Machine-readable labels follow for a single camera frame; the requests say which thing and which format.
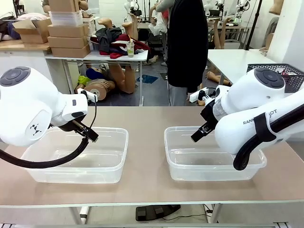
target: black coat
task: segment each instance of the black coat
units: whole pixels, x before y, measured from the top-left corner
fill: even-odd
[[[110,44],[122,34],[120,28],[102,28],[96,32],[99,42],[99,50],[109,53]]]
[[[169,84],[194,92],[202,82],[207,58],[208,25],[202,0],[175,0],[168,31]]]

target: black velcro strap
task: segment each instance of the black velcro strap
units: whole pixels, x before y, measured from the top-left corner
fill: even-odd
[[[262,142],[271,142],[276,139],[276,136],[272,134],[267,126],[265,113],[262,113],[253,118],[256,127],[256,135]]]

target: white plastic basket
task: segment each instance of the white plastic basket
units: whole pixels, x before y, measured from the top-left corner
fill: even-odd
[[[82,20],[83,20],[83,23],[85,25],[88,25],[88,27],[89,27],[89,36],[94,35],[94,32],[95,32],[94,17],[82,18]]]
[[[79,26],[82,25],[82,14],[78,12],[49,12],[54,26]]]
[[[25,169],[37,182],[105,184],[117,183],[127,155],[129,134],[122,128],[92,128],[99,136],[75,159],[48,169]],[[51,161],[67,156],[80,144],[83,136],[50,128],[21,159],[33,162]]]
[[[172,179],[176,181],[240,181],[251,179],[265,167],[261,150],[253,151],[243,171],[233,167],[234,156],[223,152],[213,133],[193,142],[199,126],[169,127],[165,130],[165,149]]]

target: black basket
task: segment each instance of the black basket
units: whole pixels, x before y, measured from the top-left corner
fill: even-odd
[[[285,80],[285,93],[298,92],[304,82],[304,73],[289,64],[248,64],[247,72],[257,68],[267,68],[274,71],[280,68],[283,69],[284,73],[295,73],[296,75],[282,75]]]

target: brown tabletop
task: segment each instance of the brown tabletop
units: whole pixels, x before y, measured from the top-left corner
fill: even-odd
[[[37,183],[26,171],[1,160],[0,205],[55,207],[304,200],[304,163],[285,142],[263,150],[267,166],[252,180],[172,180],[165,155],[164,130],[170,126],[202,125],[200,112],[200,107],[99,107],[95,126],[122,127],[129,132],[119,183]],[[90,107],[85,118],[87,124],[93,115],[94,108]],[[10,146],[6,151],[20,157],[24,149]]]
[[[45,44],[26,44],[21,40],[7,40],[0,42],[0,51],[47,51],[50,49],[48,43]]]

